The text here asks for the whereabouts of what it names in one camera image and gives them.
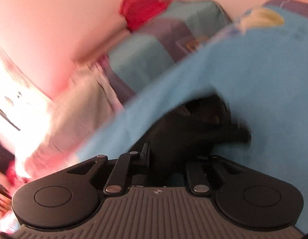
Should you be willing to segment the black knit pants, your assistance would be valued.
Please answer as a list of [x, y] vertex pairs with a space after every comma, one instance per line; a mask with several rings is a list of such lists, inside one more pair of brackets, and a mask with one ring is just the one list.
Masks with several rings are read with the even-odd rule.
[[211, 94], [164, 114], [130, 149], [140, 152], [148, 143], [150, 167], [172, 170], [211, 154], [217, 146], [247, 144], [250, 140], [247, 125], [231, 117], [223, 98]]

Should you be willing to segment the beige quilt on far bed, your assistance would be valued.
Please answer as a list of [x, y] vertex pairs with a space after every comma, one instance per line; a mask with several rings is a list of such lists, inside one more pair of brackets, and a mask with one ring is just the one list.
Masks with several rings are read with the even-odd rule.
[[76, 164], [77, 148], [121, 110], [101, 63], [79, 67], [55, 99], [43, 138], [16, 151], [17, 175], [38, 179]]

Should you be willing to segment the pink red folded clothes pile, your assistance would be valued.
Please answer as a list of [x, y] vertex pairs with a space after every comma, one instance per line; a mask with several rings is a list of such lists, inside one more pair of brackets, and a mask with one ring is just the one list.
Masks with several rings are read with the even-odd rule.
[[0, 159], [0, 225], [11, 212], [12, 195], [19, 185], [18, 182], [14, 161], [6, 163]]

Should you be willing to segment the window with floral curtain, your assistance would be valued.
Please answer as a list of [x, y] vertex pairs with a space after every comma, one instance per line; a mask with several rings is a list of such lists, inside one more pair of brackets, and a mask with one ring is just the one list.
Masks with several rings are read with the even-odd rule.
[[52, 105], [0, 46], [1, 144], [13, 154], [36, 149], [49, 128]]

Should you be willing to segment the striped teal far bed sheet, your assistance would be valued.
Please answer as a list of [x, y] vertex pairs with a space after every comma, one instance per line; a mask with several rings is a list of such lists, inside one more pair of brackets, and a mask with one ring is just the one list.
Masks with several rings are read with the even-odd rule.
[[173, 1], [100, 63], [124, 104], [230, 23], [229, 15], [212, 0]]

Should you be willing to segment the blue floral bed sheet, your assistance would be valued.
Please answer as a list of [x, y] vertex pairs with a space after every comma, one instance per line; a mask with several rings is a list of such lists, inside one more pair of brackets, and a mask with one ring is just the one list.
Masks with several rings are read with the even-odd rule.
[[252, 132], [248, 149], [221, 154], [294, 184], [308, 205], [308, 17], [274, 7], [285, 23], [210, 42], [143, 90], [77, 155], [127, 151], [164, 113], [219, 92]]

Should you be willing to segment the red folded blanket stack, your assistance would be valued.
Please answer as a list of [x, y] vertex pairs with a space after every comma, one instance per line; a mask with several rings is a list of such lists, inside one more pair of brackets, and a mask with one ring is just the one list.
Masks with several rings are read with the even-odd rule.
[[168, 3], [163, 0], [122, 0], [119, 13], [125, 18], [127, 28], [133, 32], [167, 7]]

